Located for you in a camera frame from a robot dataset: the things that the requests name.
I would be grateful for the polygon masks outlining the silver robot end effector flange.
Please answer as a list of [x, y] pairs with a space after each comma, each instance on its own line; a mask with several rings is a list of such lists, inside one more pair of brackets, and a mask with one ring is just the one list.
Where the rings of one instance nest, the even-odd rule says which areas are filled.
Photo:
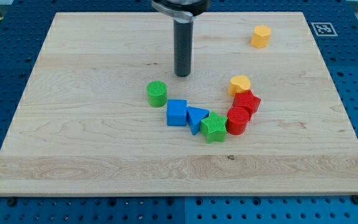
[[178, 22], [192, 22], [195, 17], [206, 12], [210, 0], [151, 0], [152, 7]]

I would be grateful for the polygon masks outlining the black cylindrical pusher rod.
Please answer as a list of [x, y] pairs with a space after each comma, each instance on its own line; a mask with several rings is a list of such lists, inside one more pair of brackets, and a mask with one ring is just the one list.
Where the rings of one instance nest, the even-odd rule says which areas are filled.
[[193, 23], [174, 20], [173, 37], [175, 75], [187, 77], [191, 73]]

